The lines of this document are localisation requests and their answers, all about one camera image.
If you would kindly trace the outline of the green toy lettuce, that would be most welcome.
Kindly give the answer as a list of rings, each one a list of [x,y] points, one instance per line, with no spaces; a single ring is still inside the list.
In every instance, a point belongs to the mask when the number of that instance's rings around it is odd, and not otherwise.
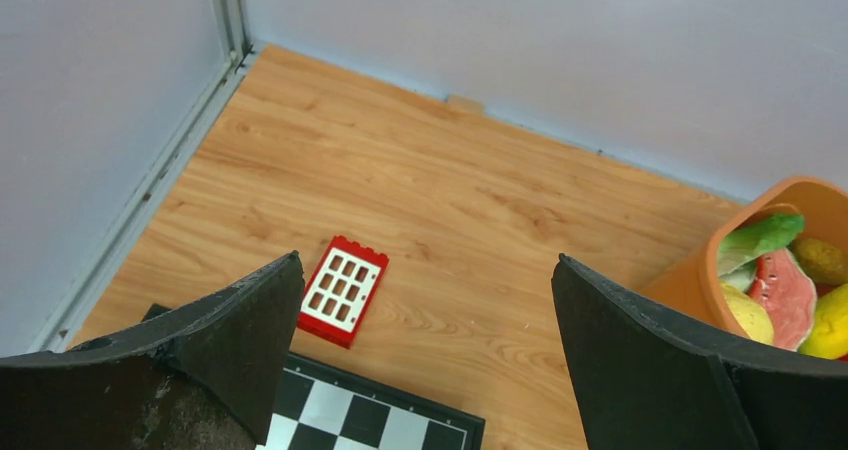
[[[747,293],[756,278],[757,260],[788,247],[804,227],[800,214],[775,213],[730,232],[716,253],[720,283]]]

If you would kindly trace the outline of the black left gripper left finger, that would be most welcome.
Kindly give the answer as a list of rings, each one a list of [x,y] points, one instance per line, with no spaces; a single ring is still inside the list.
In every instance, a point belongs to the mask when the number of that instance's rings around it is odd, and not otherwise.
[[[67,351],[1,361],[5,449],[252,449],[300,312],[290,252],[230,286]]]

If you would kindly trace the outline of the orange plastic basket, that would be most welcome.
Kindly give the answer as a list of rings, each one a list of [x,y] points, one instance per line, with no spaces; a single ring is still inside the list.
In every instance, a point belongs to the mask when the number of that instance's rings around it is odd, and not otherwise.
[[[694,251],[637,292],[680,313],[740,337],[746,335],[725,304],[716,273],[723,238],[774,213],[800,214],[803,237],[847,249],[847,192],[825,180],[793,176],[741,207]]]

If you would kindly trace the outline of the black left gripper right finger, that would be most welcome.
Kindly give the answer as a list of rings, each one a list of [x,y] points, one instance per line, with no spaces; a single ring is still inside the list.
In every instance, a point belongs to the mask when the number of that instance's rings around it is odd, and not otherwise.
[[[843,449],[847,366],[739,337],[561,255],[553,301],[592,449]]]

